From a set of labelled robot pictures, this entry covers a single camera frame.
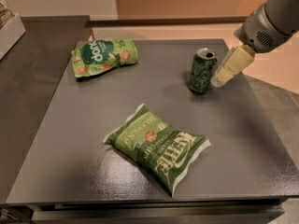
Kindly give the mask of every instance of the snack bag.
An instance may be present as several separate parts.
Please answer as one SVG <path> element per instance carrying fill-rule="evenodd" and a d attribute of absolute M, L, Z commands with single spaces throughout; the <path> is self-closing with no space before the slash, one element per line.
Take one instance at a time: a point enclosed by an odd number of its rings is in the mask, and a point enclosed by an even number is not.
<path fill-rule="evenodd" d="M 99 75 L 107 70 L 137 62 L 137 49 L 131 39 L 97 40 L 72 51 L 76 78 Z"/>
<path fill-rule="evenodd" d="M 108 134 L 103 142 L 156 175 L 172 197 L 190 163 L 210 146 L 205 136 L 176 130 L 144 105 L 140 105 L 125 124 Z"/>

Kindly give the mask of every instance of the can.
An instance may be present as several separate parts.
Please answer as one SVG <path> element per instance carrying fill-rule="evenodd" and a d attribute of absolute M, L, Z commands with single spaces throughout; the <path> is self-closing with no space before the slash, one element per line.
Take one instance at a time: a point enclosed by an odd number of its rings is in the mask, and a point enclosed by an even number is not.
<path fill-rule="evenodd" d="M 217 56 L 214 50 L 208 48 L 197 50 L 193 57 L 192 72 L 188 83 L 191 91 L 203 94 L 209 90 L 216 63 Z"/>

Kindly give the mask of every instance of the green and white snack bag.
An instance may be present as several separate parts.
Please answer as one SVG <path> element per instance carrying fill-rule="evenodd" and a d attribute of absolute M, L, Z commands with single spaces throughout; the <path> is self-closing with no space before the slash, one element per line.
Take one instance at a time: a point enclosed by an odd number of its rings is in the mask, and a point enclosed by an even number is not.
<path fill-rule="evenodd" d="M 107 70 L 137 62 L 137 49 L 131 39 L 96 40 L 72 51 L 76 78 L 99 75 Z"/>
<path fill-rule="evenodd" d="M 140 105 L 125 124 L 108 134 L 103 142 L 156 175 L 172 197 L 190 163 L 210 146 L 205 136 L 176 130 L 144 105 Z"/>

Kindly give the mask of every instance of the soda can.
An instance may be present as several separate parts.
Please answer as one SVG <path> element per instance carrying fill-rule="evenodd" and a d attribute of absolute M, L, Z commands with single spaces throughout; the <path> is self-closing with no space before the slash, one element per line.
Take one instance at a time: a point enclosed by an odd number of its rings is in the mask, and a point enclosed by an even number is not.
<path fill-rule="evenodd" d="M 214 50 L 208 48 L 197 50 L 193 57 L 192 72 L 188 83 L 191 91 L 203 94 L 209 90 L 216 63 L 217 57 Z"/>

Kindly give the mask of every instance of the can lid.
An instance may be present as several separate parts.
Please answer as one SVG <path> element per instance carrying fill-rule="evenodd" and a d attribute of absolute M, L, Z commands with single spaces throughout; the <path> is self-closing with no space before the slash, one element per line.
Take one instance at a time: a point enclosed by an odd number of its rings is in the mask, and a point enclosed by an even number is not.
<path fill-rule="evenodd" d="M 205 60 L 213 60 L 216 59 L 216 52 L 212 49 L 203 48 L 197 50 L 196 54 Z"/>

